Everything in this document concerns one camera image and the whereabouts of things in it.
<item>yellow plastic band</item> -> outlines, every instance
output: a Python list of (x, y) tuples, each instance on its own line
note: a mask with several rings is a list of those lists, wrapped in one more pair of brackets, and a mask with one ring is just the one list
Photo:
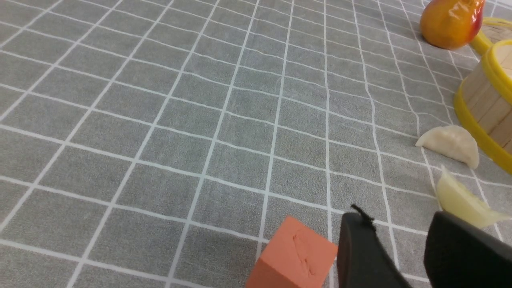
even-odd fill
[(503, 71), (498, 59), (496, 58), (496, 49), (502, 46), (512, 45), (511, 40), (503, 40), (494, 44), (480, 60), (483, 72), (487, 79), (493, 85), (494, 89), (500, 93), (500, 96), (512, 105), (512, 79)]
[(462, 81), (453, 100), (455, 114), (457, 114), (461, 125), (469, 131), (471, 136), (476, 140), (478, 147), (480, 147), (487, 156), (494, 161), (494, 163), (509, 174), (512, 174), (512, 155), (506, 152), (491, 137), (489, 137), (489, 135), (487, 135), (487, 133), (475, 121), (462, 98), (463, 85), (464, 81)]
[[(485, 17), (483, 19), (482, 25), (493, 25), (493, 26), (510, 26), (512, 27), (512, 22), (507, 21), (505, 19)], [(482, 29), (478, 32), (475, 38), (470, 42), (470, 45), (477, 51), (478, 54), (483, 55), (487, 52), (487, 50), (493, 46), (493, 43), (485, 36), (482, 32)]]

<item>toy dumpling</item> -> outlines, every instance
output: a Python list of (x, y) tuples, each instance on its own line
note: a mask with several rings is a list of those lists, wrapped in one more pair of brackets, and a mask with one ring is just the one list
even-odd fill
[(416, 147), (425, 147), (446, 157), (466, 163), (476, 169), (480, 162), (475, 139), (464, 128), (451, 125), (428, 130), (416, 142)]
[(489, 208), (489, 205), (457, 181), (444, 166), (441, 170), (436, 194), (443, 210), (480, 229), (497, 221), (510, 219), (510, 216)]

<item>grid pattern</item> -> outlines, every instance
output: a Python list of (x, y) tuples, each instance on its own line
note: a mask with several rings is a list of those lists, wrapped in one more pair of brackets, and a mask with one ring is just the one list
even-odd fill
[(0, 0), (8, 285), (242, 287), (285, 215), (337, 243), (357, 203), (429, 287), (440, 166), (507, 213), (512, 178), (414, 147), (478, 62), (422, 41), (426, 4)]

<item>orange foam cube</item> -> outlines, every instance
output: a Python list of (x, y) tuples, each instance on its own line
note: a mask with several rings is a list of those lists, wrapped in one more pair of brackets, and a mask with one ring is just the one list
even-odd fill
[(321, 288), (337, 246), (287, 216), (256, 262), (246, 288)]

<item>wooden steamer basket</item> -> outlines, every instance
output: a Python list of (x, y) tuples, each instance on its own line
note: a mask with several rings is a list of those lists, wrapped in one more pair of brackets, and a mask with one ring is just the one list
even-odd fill
[(482, 28), (471, 41), (471, 46), (483, 55), (495, 43), (512, 39), (512, 22), (492, 17), (485, 17)]
[(478, 146), (512, 174), (512, 39), (487, 50), (462, 81), (454, 108)]

